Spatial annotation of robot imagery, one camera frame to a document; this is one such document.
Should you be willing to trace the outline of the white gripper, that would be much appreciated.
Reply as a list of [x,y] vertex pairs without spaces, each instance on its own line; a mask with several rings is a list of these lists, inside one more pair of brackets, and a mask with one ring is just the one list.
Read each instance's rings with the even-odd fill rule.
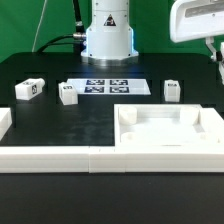
[[224,34],[224,0],[176,0],[170,11],[170,38],[185,42],[205,38],[211,59],[217,60],[214,36]]

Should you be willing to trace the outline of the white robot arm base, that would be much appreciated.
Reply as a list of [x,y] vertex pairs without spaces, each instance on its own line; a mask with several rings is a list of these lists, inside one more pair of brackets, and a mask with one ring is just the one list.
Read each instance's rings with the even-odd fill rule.
[[129,0],[92,0],[92,22],[86,30],[82,61],[120,66],[136,62],[138,56],[129,25]]

